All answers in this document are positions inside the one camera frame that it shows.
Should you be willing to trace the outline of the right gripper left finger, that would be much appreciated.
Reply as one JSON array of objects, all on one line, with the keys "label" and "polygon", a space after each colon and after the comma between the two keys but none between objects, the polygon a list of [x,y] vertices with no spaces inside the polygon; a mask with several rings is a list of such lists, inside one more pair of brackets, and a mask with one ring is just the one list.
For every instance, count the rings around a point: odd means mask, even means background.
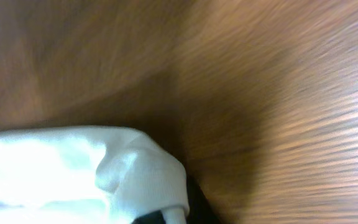
[{"label": "right gripper left finger", "polygon": [[166,224],[162,212],[155,211],[136,218],[131,224]]}]

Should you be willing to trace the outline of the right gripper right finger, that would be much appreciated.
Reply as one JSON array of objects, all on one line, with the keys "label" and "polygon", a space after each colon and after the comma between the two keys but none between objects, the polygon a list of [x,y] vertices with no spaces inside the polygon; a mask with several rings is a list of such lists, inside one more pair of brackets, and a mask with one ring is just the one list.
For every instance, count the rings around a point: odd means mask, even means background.
[{"label": "right gripper right finger", "polygon": [[222,224],[192,176],[186,178],[186,189],[190,206],[190,212],[186,218],[187,224]]}]

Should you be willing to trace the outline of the white t-shirt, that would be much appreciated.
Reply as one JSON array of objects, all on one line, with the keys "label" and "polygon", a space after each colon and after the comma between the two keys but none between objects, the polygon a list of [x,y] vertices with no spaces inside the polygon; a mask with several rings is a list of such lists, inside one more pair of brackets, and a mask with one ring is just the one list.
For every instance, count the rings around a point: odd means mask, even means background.
[{"label": "white t-shirt", "polygon": [[77,126],[0,132],[0,223],[185,223],[186,171],[149,135]]}]

